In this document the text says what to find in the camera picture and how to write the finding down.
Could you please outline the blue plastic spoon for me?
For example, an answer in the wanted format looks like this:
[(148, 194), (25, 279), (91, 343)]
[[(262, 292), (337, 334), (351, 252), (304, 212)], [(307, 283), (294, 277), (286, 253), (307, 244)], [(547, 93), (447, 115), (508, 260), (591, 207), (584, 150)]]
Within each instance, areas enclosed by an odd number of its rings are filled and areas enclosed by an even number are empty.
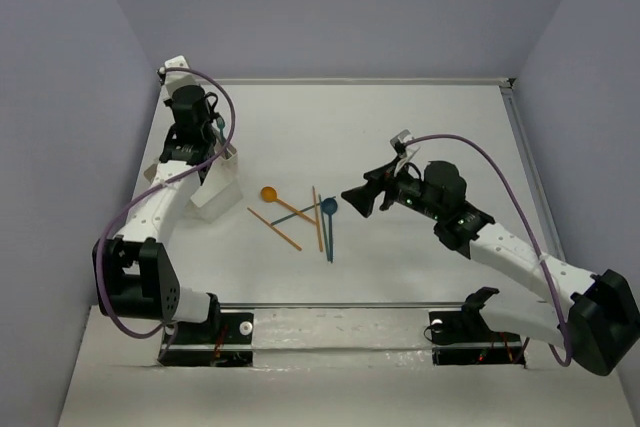
[(334, 236), (333, 236), (333, 216), (338, 210), (338, 203), (334, 197), (326, 198), (322, 201), (325, 214), (325, 221), (328, 230), (331, 262), (334, 261)]

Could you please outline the teal fork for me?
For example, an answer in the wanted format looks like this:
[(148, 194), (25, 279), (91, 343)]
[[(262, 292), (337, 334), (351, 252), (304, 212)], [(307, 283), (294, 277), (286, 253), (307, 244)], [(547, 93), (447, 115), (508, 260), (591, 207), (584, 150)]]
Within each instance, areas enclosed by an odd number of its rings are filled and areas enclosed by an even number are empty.
[(223, 117), (219, 116), (216, 118), (215, 124), (218, 130), (220, 142), (222, 145), (224, 145), (226, 143), (226, 135), (225, 135), (226, 122)]

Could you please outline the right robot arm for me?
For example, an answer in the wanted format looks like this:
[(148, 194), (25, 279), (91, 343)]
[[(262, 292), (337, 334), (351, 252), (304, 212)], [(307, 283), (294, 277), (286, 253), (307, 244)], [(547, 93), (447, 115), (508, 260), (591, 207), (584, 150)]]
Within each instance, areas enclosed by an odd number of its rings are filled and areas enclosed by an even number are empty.
[(577, 268), (510, 233), (466, 199), (467, 184), (446, 161), (427, 165), (415, 177), (397, 160), (369, 171), (362, 186), (342, 198), (369, 217), (376, 198), (381, 209), (402, 205), (434, 221), (434, 233), (449, 250), (495, 269), (543, 299), (519, 308), (494, 287), (469, 295), (460, 315), (462, 331), (482, 339), (492, 331), (511, 332), (562, 347), (588, 372), (607, 376), (639, 340), (639, 308), (627, 279), (608, 269), (601, 274)]

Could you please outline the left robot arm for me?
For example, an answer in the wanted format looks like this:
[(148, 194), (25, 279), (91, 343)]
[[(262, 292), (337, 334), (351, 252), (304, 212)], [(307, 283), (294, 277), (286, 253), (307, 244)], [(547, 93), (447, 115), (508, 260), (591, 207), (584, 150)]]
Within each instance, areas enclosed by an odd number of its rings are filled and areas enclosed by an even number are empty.
[(209, 342), (221, 330), (217, 298), (180, 285), (166, 245), (189, 200), (207, 178), (216, 135), (210, 95), (199, 85), (177, 88), (166, 101), (174, 123), (150, 186), (128, 221), (95, 252), (99, 301), (116, 317), (186, 323), (195, 339)]

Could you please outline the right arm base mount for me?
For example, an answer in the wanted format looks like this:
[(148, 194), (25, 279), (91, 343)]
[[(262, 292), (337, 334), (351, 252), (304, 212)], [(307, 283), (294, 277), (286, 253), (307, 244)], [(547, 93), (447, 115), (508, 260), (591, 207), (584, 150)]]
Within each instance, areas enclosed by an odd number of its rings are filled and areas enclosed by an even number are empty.
[(496, 288), (482, 287), (458, 310), (429, 313), (423, 337), (432, 347), (436, 366), (526, 365), (528, 341), (515, 333), (492, 331), (480, 316), (498, 293)]

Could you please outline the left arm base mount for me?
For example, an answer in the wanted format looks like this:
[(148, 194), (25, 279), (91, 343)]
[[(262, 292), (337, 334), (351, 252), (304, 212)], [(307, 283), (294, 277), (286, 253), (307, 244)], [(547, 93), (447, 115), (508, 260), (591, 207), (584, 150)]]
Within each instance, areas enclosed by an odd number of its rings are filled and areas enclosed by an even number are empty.
[(254, 312), (217, 305), (204, 323), (178, 322), (165, 328), (157, 361), (165, 367), (253, 366)]

